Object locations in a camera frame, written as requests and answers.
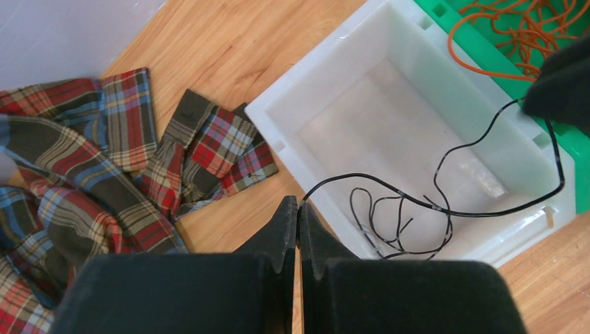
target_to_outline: white container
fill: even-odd
[[[368,173],[416,198],[444,205],[432,178],[448,149],[479,138],[510,98],[489,77],[455,64],[447,34],[412,0],[369,0],[247,108],[274,152],[305,191],[343,173]],[[457,54],[473,62],[455,46]],[[557,169],[549,136],[514,106],[488,137],[449,155],[439,185],[451,209],[490,212],[553,190]],[[566,187],[525,211],[497,218],[454,218],[454,236],[436,259],[473,259],[496,267],[575,217],[574,163],[563,150]],[[321,187],[311,197],[340,241],[377,258],[354,223],[351,190],[395,195],[364,179]],[[354,205],[368,226],[368,199]],[[395,236],[398,203],[380,203],[376,229]],[[404,202],[401,240],[410,251],[438,246],[444,214]],[[382,253],[394,250],[378,242]]]

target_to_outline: orange string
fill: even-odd
[[[478,3],[478,0],[475,0],[475,2],[459,9],[458,12],[461,15],[466,15],[470,11],[475,11],[475,13],[464,16],[453,26],[447,39],[447,48],[451,57],[459,65],[473,72],[485,74],[490,77],[535,81],[541,74],[541,71],[539,67],[532,64],[534,52],[538,52],[543,58],[547,58],[559,49],[557,40],[574,40],[579,38],[579,36],[569,35],[568,28],[590,8],[590,0],[586,0],[581,9],[571,18],[568,17],[573,14],[577,0],[561,0],[563,5],[561,12],[549,0],[517,0],[508,4],[509,1],[494,0],[490,4],[482,4]],[[523,6],[526,6],[526,9],[517,9]],[[544,14],[549,14],[549,17],[543,18]],[[505,15],[519,16],[518,28],[509,27],[507,30],[499,29],[497,23]],[[514,65],[522,69],[523,75],[482,70],[465,63],[455,54],[452,43],[455,33],[464,24],[475,24],[478,19],[489,19],[491,29],[494,33],[510,38],[495,46],[498,49],[511,47],[504,54],[510,57],[516,53],[520,57],[520,61],[515,62]],[[546,31],[547,24],[551,24],[553,27]],[[590,26],[586,28],[581,36],[589,32]]]

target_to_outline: white surface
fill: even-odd
[[[0,90],[99,77],[165,2],[0,1]],[[0,183],[15,171],[0,154]]]
[[[488,77],[455,64],[446,39],[413,1],[370,0],[246,112],[306,191],[327,177],[361,172],[443,205],[432,183],[440,158],[451,147],[479,138],[510,100]],[[547,143],[548,135],[517,109],[506,111],[479,145],[447,158],[439,185],[452,209],[498,211],[556,187],[551,145],[533,141]],[[510,216],[454,218],[453,239],[437,258],[499,266],[572,220],[574,165],[563,150],[561,158],[566,188],[558,196]],[[374,199],[394,195],[369,180],[347,179],[323,186],[312,201],[345,246],[375,258],[352,220],[349,194],[356,186],[369,189]],[[368,226],[366,195],[357,193],[354,203]],[[554,211],[553,228],[545,206]],[[376,229],[386,238],[394,237],[397,208],[397,201],[382,202],[376,210]],[[410,217],[414,221],[401,235],[404,247],[436,247],[446,217],[406,201],[402,220]]]

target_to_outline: plaid fabric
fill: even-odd
[[[244,106],[188,90],[155,133],[146,69],[0,92],[0,150],[26,185],[0,187],[0,333],[47,332],[96,255],[186,253],[171,222],[277,171]]]

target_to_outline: wood grain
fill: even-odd
[[[250,102],[342,23],[362,0],[168,0],[104,74],[147,66],[162,134],[185,89],[226,108]],[[302,196],[280,165],[272,178],[179,223],[193,252],[233,251],[271,217],[283,196]],[[590,216],[500,269],[532,333],[588,333]],[[294,332],[301,332],[295,275]]]

